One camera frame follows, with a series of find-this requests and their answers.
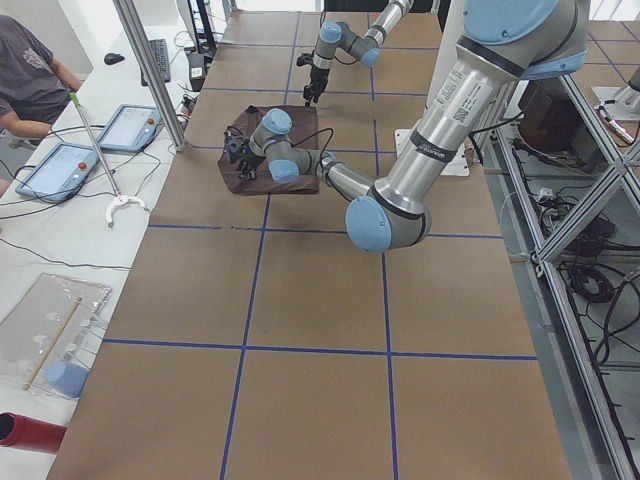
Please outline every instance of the white mount plate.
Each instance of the white mount plate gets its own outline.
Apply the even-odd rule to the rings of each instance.
[[[593,93],[596,94],[598,100],[600,102],[604,102],[605,100],[611,100],[613,96],[616,94],[620,87],[591,87],[593,89]],[[616,122],[638,122],[640,121],[640,114],[627,112],[616,106],[615,103],[606,105],[607,112],[611,115]]]

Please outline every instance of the wooden stick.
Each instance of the wooden stick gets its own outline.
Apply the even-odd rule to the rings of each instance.
[[[71,318],[75,315],[76,310],[78,310],[78,307],[80,306],[81,302],[82,302],[82,297],[77,297],[74,300],[73,307],[71,307],[71,311],[69,312],[69,315],[67,315],[67,318],[64,319],[64,322],[62,322],[62,324],[60,325],[60,328],[56,332],[55,336],[51,339],[51,342],[49,342],[49,345],[47,345],[47,349],[42,354],[42,358],[40,359],[40,362],[38,362],[38,365],[36,365],[33,371],[29,374],[29,377],[27,377],[27,379],[24,381],[24,385],[22,385],[23,390],[29,390],[29,387],[31,387],[31,384],[38,376],[38,373],[40,372],[40,370],[42,370],[42,366],[44,365],[44,362],[47,361],[47,358],[49,357],[49,354],[53,350],[53,347],[55,347],[56,343],[58,343],[58,340],[60,339],[62,332],[64,332],[64,329],[67,328],[67,325],[71,321]]]

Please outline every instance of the reacher grabber tool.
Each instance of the reacher grabber tool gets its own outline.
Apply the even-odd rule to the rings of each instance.
[[[120,190],[120,187],[118,187],[118,184],[116,183],[116,179],[113,177],[113,174],[111,173],[111,169],[109,168],[109,164],[107,163],[107,160],[104,158],[104,154],[102,153],[102,150],[100,149],[100,145],[98,145],[98,142],[96,141],[96,138],[93,136],[93,132],[91,131],[91,124],[87,121],[87,118],[84,115],[84,109],[83,109],[82,105],[80,104],[80,100],[78,100],[78,96],[73,92],[70,93],[69,96],[71,97],[71,100],[73,101],[73,104],[76,106],[76,109],[78,110],[78,114],[80,115],[80,118],[82,119],[82,123],[84,124],[84,127],[87,130],[87,134],[89,135],[89,138],[91,139],[91,143],[93,144],[93,148],[95,149],[96,153],[98,154],[98,158],[100,159],[100,163],[102,164],[102,168],[104,168],[104,173],[107,176],[107,178],[109,179],[109,183],[111,184],[111,188],[113,188],[113,193],[115,195],[115,198],[113,199],[113,201],[107,207],[107,212],[106,212],[107,225],[109,226],[109,228],[113,227],[113,212],[114,212],[114,210],[116,208],[119,208],[119,207],[122,207],[124,205],[127,205],[128,203],[137,203],[138,205],[140,205],[143,208],[143,210],[145,212],[148,212],[149,209],[145,205],[144,200],[142,200],[139,197],[134,197],[134,196],[131,196],[131,195],[124,195],[122,193],[122,191]]]

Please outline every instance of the red cup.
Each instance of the red cup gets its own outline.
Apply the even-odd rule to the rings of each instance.
[[[58,453],[67,427],[35,418],[0,414],[0,446],[32,452]]]

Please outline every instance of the metal pole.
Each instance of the metal pole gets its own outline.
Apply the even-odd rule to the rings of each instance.
[[[133,53],[149,84],[153,100],[160,111],[160,115],[162,115],[176,151],[181,152],[187,146],[187,139],[184,136],[182,126],[178,122],[169,93],[164,86],[164,81],[160,76],[160,71],[149,48],[149,39],[144,32],[140,16],[132,0],[113,0],[113,4],[118,11],[118,16],[127,34]]]

